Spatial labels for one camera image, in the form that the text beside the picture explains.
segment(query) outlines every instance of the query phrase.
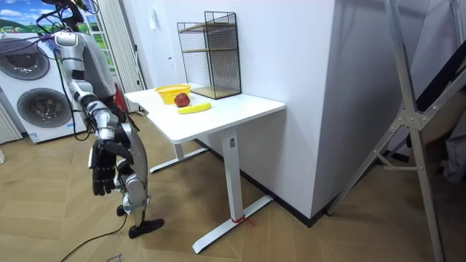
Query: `metal shelf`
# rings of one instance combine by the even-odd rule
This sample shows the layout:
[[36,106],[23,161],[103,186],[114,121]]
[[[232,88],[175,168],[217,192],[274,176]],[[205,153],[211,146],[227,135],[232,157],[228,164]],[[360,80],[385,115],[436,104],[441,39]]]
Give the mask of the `metal shelf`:
[[228,51],[228,50],[236,50],[236,47],[224,47],[224,48],[204,48],[204,49],[192,49],[183,51],[183,53],[189,52],[210,52],[210,51]]
[[200,23],[191,27],[178,30],[179,33],[202,33],[205,31],[217,31],[223,28],[235,27],[234,23]]

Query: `wooden shelf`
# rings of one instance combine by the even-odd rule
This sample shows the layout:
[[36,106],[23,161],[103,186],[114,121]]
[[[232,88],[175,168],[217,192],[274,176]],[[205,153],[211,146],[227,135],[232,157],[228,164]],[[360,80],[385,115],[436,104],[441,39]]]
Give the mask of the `wooden shelf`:
[[204,48],[204,49],[191,49],[191,50],[186,50],[183,51],[183,53],[188,53],[188,52],[207,52],[207,51],[227,51],[227,50],[236,50],[236,47],[224,47],[224,48]]
[[189,32],[194,32],[194,33],[199,33],[199,32],[204,32],[204,31],[215,31],[223,28],[228,28],[228,27],[235,27],[236,24],[234,23],[201,23],[199,25],[193,25],[191,27],[185,28],[185,29],[180,29],[178,30],[179,33],[189,33]]
[[[222,87],[221,89],[222,89],[222,92],[218,94],[220,95],[218,99],[228,97],[231,95],[238,95],[237,90],[233,90],[233,89],[229,89],[225,87]],[[216,99],[214,87],[212,86],[191,88],[191,92],[193,92],[194,94],[203,95],[208,98]]]

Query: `desk foot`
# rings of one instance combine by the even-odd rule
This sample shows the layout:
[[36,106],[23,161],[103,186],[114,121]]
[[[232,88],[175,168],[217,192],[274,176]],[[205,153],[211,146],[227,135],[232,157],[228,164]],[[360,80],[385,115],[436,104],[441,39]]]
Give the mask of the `desk foot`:
[[[269,204],[269,202],[271,202],[272,200],[273,198],[271,196],[263,196],[262,198],[254,202],[252,205],[244,209],[245,217],[246,218],[250,217],[257,210]],[[206,247],[214,243],[221,236],[225,235],[226,232],[232,230],[235,226],[239,225],[240,223],[241,222],[235,223],[232,221],[232,219],[225,221],[220,226],[218,226],[216,229],[213,229],[211,232],[209,232],[208,234],[206,234],[205,236],[197,240],[194,243],[194,245],[192,245],[192,249],[195,251],[196,254],[199,254]]]
[[158,164],[158,165],[156,165],[155,167],[152,167],[152,168],[149,170],[149,172],[157,172],[157,171],[159,171],[159,170],[161,170],[161,169],[163,169],[163,168],[166,168],[166,167],[169,167],[169,166],[171,166],[171,165],[174,165],[174,164],[176,164],[176,163],[178,163],[178,162],[180,162],[180,161],[182,161],[182,160],[185,160],[185,159],[188,159],[188,158],[190,158],[190,157],[193,157],[193,156],[195,156],[195,155],[197,155],[197,154],[200,154],[200,153],[202,153],[202,152],[204,152],[204,151],[207,151],[207,149],[206,149],[206,148],[197,149],[196,151],[193,151],[193,152],[191,152],[191,153],[185,154],[185,155],[184,155],[184,158],[182,158],[182,159],[175,158],[175,159],[170,160],[170,161],[168,161],[168,162],[165,162],[165,163],[163,163],[163,164]]

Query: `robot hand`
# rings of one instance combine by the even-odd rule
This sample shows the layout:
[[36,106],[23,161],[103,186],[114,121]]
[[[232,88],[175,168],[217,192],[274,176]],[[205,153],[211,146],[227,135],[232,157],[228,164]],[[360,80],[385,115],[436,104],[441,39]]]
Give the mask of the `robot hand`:
[[133,155],[124,146],[112,140],[96,140],[90,154],[92,169],[92,190],[94,195],[110,194],[115,189],[114,176],[117,156],[134,163]]

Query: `metal stand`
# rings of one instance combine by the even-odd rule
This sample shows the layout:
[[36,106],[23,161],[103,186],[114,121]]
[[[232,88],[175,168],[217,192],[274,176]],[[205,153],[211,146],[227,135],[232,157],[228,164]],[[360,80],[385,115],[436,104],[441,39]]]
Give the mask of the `metal stand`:
[[[459,5],[459,0],[450,0],[450,8],[451,8],[451,13],[453,14],[455,34],[457,35],[457,43],[459,47],[465,41],[465,38],[463,37],[463,24],[462,24],[461,7]],[[398,150],[400,150],[400,148],[402,148],[406,144],[406,139],[407,138],[403,139],[401,142],[399,142],[398,145],[396,145],[392,150],[390,150],[390,153],[388,153],[386,157],[390,158]]]
[[197,154],[200,154],[202,152],[207,151],[206,148],[200,148],[200,149],[197,149],[196,151],[193,151],[191,153],[183,154],[183,148],[181,147],[181,144],[174,144],[173,148],[175,149],[176,158],[172,159],[172,160],[170,160],[168,162],[165,162],[163,164],[158,164],[155,167],[152,167],[149,170],[149,172],[157,172],[157,171],[159,171],[159,170],[161,170],[163,168],[166,168],[166,167],[169,167],[171,165],[177,164],[181,160],[188,159],[190,157],[196,156]]
[[[397,118],[390,125],[388,131],[386,131],[372,152],[367,156],[366,160],[364,160],[364,162],[361,164],[358,171],[351,178],[347,186],[327,209],[327,213],[331,215],[338,203],[340,203],[340,201],[348,194],[351,188],[359,181],[363,173],[367,170],[375,158],[381,159],[386,164],[384,168],[388,170],[417,171],[419,176],[419,184],[421,186],[422,198],[424,200],[424,208],[427,216],[435,261],[444,262],[445,255],[443,253],[441,233],[438,228],[438,221],[435,214],[430,182],[426,171],[426,159],[421,130],[437,114],[443,105],[445,105],[457,92],[459,92],[465,86],[466,71],[463,71],[424,113],[418,112],[416,108],[416,101],[414,99],[414,90],[411,80],[411,72],[409,70],[409,61],[406,55],[406,48],[401,33],[400,13],[396,6],[395,0],[386,0],[385,9],[387,12],[388,24],[390,26],[393,52],[395,55],[398,78],[400,79],[401,93],[403,96],[405,108],[398,114]],[[390,138],[402,126],[409,128],[412,140],[412,148],[414,151],[414,158],[416,160],[416,167],[394,167],[380,154],[384,146],[390,141]]]
[[249,207],[245,209],[242,208],[240,161],[238,157],[236,127],[230,127],[224,130],[221,141],[224,152],[226,188],[228,191],[231,219],[223,222],[220,226],[217,226],[211,232],[198,239],[192,245],[196,254],[199,254],[218,238],[225,235],[228,231],[232,230],[235,226],[242,223],[246,218],[249,218],[252,214],[273,200],[271,196],[266,195]]
[[450,0],[451,12],[453,13],[455,31],[457,33],[457,42],[458,47],[465,40],[463,37],[463,24],[461,18],[461,7],[459,5],[459,0]]

